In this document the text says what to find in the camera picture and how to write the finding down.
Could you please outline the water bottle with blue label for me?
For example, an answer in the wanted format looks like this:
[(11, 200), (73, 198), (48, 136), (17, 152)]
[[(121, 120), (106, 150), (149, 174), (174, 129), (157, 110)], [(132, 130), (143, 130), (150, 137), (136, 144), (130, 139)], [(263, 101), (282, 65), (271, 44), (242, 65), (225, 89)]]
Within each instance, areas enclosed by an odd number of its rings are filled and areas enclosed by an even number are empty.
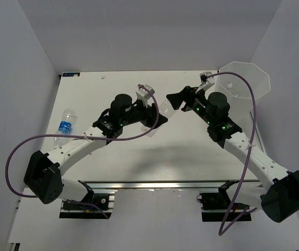
[(76, 111), (73, 109), (66, 109), (62, 114), (62, 118), (59, 127), (56, 131), (56, 136), (54, 137), (54, 148), (58, 149), (69, 141), (69, 138), (64, 137), (64, 135), (70, 135), (72, 132), (72, 127), (77, 121)]

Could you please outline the clear unlabelled plastic bottle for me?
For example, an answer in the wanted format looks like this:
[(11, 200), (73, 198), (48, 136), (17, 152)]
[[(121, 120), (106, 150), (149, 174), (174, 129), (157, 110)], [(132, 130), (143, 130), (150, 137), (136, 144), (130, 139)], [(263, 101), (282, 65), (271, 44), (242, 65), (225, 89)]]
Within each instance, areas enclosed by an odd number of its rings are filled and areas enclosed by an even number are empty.
[[(167, 99), (159, 105), (159, 113), (167, 119), (170, 119), (175, 114), (175, 112), (176, 111), (173, 109), (172, 105)], [(162, 126), (163, 124), (161, 124), (158, 128), (153, 129), (146, 136), (151, 138)]]

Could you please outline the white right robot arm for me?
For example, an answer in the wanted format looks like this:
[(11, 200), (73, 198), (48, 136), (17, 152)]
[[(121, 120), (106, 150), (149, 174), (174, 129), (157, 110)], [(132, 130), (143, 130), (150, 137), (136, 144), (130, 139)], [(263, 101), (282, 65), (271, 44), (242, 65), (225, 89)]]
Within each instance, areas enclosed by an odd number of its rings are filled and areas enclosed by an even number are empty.
[(218, 195), (219, 204), (229, 209), (236, 203), (261, 208), (273, 221), (280, 223), (299, 210), (299, 170), (290, 172), (269, 158), (258, 147), (249, 145), (246, 134), (228, 116), (230, 105), (224, 94), (186, 86), (166, 96), (174, 110), (195, 112), (208, 124), (210, 138), (234, 155), (258, 178), (261, 187), (243, 184), (238, 196), (225, 190)]

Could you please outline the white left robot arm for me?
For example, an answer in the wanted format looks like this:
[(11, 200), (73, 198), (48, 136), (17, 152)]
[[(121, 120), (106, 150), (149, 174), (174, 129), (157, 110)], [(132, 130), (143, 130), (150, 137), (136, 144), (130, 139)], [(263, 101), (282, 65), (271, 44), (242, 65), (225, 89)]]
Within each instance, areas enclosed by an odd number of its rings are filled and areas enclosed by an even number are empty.
[(93, 190), (83, 181), (64, 179), (63, 175), (84, 157), (119, 137), (125, 126), (140, 122), (156, 129), (167, 121), (154, 104), (149, 106), (140, 99), (133, 101), (129, 95), (119, 94), (80, 139), (73, 139), (47, 153), (33, 153), (24, 183), (44, 204), (55, 199), (72, 200), (86, 209), (93, 202)]

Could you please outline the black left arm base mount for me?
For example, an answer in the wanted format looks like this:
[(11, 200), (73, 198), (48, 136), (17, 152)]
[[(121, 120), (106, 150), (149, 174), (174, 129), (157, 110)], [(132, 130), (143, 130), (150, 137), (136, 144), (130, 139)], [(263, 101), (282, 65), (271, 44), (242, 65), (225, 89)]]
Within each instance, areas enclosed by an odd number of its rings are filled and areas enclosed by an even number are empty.
[(63, 200), (60, 219), (109, 219), (112, 214), (114, 195), (108, 192), (94, 192), (85, 182), (78, 181), (87, 189), (87, 194), (79, 202)]

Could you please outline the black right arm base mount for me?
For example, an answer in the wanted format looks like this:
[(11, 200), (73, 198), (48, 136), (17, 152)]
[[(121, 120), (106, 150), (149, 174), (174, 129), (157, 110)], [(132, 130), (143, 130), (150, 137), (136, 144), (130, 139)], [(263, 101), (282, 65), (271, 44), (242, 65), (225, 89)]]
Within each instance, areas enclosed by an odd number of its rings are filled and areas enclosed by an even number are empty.
[[(238, 181), (227, 181), (224, 185), (221, 185), (216, 192), (203, 192), (197, 195), (196, 199), (201, 203), (201, 215), (202, 222), (221, 222), (228, 206), (231, 202), (226, 192), (226, 189), (231, 185), (237, 184)], [(246, 205), (242, 203), (236, 203), (230, 210), (227, 220), (232, 222), (243, 211)], [(251, 215), (249, 210), (244, 213), (241, 218), (238, 219), (241, 222), (251, 221)]]

